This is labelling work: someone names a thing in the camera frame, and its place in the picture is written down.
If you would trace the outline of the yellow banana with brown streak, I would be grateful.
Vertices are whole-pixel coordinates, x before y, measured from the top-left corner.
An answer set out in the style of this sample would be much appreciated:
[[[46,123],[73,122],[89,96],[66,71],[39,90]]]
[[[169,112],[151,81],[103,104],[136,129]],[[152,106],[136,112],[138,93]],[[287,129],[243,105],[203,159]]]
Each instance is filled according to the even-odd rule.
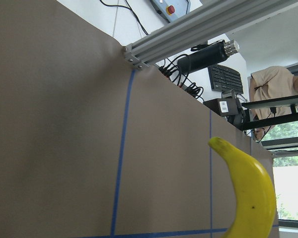
[[[223,238],[267,238],[277,205],[273,182],[254,157],[220,137],[208,145],[226,162],[236,197],[235,219]]]

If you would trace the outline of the black box with label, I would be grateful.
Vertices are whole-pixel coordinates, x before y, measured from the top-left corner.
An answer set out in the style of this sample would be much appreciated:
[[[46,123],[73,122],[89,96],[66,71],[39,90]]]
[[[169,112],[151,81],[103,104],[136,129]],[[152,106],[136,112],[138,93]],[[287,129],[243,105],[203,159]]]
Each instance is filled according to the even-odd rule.
[[[217,98],[204,101],[203,104],[233,125],[240,125],[244,121],[245,112],[239,99]]]

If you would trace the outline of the black cylindrical device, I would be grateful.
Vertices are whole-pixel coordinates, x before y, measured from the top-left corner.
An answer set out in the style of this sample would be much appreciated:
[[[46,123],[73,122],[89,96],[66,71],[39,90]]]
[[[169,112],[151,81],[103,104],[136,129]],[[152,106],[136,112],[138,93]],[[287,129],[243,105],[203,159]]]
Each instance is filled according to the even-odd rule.
[[[220,40],[210,45],[197,45],[192,54],[180,58],[177,66],[183,74],[190,74],[208,66],[226,61],[240,50],[236,40]]]

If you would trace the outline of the black keyboard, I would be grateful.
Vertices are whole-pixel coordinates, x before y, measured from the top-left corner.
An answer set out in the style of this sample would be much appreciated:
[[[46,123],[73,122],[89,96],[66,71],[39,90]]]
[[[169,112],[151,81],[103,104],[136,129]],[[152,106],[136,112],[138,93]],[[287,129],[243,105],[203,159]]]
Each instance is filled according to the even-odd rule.
[[[230,67],[214,64],[208,67],[211,89],[223,92],[234,90],[243,94],[243,85],[240,73]]]

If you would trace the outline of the grey emergency stop box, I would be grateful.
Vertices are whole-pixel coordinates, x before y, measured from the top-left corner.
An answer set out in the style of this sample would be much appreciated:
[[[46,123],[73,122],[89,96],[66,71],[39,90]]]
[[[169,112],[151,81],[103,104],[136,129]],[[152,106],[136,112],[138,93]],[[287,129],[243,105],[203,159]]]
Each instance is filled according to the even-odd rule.
[[[185,16],[190,12],[191,2],[189,0],[150,0],[156,13],[167,22]]]

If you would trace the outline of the person in beige shirt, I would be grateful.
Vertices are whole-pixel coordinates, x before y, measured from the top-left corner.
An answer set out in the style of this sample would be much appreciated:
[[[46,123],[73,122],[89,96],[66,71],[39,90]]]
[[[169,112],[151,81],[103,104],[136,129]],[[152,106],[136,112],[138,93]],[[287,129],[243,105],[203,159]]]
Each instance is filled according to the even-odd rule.
[[[271,66],[266,69],[254,72],[250,76],[249,98],[250,102],[270,100],[281,97],[298,95],[298,75],[293,75],[283,66]],[[252,109],[254,119],[266,119],[273,117],[270,109]],[[290,114],[289,107],[280,107],[276,109],[276,115],[282,116]],[[256,128],[254,136],[257,141],[261,140],[269,126]]]

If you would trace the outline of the black desk frame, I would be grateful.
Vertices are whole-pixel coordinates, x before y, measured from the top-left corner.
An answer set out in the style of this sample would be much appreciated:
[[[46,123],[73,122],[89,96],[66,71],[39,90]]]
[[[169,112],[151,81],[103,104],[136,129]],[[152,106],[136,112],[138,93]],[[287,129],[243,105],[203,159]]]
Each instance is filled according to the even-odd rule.
[[[296,106],[298,105],[298,95],[275,98],[270,100],[262,100],[256,102],[242,103],[241,106],[247,109],[270,109],[273,117],[268,117],[266,119],[256,120],[256,121],[246,121],[240,122],[235,127],[241,131],[255,129],[265,126],[272,126],[277,124],[283,124],[293,121],[298,121],[298,112]],[[290,114],[285,114],[282,116],[277,116],[274,112],[277,108],[289,107],[291,109]]]

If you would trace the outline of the aluminium frame post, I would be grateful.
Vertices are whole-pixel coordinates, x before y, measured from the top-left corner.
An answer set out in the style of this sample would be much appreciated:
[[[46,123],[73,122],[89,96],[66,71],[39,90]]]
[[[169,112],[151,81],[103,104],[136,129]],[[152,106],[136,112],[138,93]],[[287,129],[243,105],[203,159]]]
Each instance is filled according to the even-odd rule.
[[[143,70],[191,46],[298,6],[298,0],[214,0],[123,49],[124,58]]]

